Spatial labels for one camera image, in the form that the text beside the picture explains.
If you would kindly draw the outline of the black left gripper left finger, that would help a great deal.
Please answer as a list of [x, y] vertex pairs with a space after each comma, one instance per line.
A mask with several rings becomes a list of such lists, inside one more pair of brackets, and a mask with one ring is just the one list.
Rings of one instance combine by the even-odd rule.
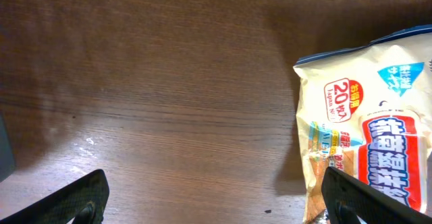
[[2, 224], [101, 224], [109, 198], [105, 172], [94, 170], [64, 188], [4, 218]]

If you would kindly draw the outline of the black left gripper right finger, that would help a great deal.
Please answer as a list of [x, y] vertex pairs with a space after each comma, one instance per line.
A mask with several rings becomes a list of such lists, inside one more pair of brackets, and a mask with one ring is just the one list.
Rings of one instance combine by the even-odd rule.
[[321, 192], [331, 224], [430, 224], [422, 214], [336, 169], [326, 168]]

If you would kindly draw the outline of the beige snack bag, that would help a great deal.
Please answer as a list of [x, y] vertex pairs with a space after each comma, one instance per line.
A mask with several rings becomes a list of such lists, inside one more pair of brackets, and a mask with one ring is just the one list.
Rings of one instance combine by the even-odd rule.
[[303, 221], [325, 214], [335, 167], [424, 213], [431, 154], [431, 26], [300, 58], [296, 121], [306, 185]]

